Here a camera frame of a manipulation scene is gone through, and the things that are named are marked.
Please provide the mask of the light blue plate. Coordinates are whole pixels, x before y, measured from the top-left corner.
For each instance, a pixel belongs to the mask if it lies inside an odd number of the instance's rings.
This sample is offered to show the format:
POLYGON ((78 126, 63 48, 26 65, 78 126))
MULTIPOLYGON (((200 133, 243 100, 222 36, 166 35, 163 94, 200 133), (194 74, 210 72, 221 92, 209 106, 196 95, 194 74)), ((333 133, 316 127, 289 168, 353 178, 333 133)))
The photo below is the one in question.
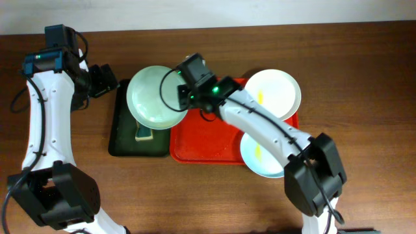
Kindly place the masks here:
POLYGON ((254 173, 273 179, 284 176, 281 164, 247 133, 240 141, 240 154, 245 165, 254 173))

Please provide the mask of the green and yellow sponge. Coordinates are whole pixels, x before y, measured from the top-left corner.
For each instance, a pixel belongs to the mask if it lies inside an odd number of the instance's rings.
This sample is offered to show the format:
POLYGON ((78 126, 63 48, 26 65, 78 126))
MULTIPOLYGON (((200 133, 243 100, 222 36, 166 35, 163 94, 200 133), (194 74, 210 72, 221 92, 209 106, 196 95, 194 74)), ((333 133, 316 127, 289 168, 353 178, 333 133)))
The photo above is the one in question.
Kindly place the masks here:
POLYGON ((137 142, 153 140, 153 130, 136 122, 135 140, 137 142))

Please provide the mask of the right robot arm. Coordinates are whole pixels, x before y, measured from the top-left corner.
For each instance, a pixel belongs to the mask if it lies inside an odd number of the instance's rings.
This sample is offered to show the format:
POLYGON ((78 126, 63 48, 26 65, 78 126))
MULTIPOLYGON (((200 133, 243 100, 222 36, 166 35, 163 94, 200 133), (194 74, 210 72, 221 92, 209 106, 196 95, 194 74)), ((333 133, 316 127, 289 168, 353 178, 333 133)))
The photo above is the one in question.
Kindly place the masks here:
POLYGON ((230 77, 205 90, 177 86, 179 105, 200 109, 248 134, 283 167, 285 194, 302 213, 302 233, 338 233, 335 205, 347 176, 335 142, 312 137, 268 112, 230 77))

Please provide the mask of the pale green plate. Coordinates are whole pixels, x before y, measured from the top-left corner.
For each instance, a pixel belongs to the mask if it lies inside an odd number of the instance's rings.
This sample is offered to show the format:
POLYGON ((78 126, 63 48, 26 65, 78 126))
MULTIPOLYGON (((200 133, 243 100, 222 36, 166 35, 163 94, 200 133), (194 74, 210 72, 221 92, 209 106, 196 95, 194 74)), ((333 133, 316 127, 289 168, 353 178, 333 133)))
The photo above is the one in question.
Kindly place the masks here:
POLYGON ((179 85, 185 84, 180 74, 165 66, 149 66, 130 80, 126 100, 134 119, 150 129, 169 129, 186 116, 179 112, 179 85))

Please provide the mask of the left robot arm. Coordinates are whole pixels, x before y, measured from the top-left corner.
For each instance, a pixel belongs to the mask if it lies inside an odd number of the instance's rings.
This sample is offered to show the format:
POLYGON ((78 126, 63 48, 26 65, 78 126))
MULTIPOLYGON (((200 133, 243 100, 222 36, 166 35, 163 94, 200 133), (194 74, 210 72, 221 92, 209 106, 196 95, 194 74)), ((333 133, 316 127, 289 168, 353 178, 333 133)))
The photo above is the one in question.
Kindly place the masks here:
POLYGON ((13 198, 38 226, 69 233, 128 233, 101 207, 96 181, 78 169, 72 153, 70 114, 76 81, 90 88, 78 52, 61 47, 25 57, 29 88, 29 141, 22 171, 8 177, 13 198))

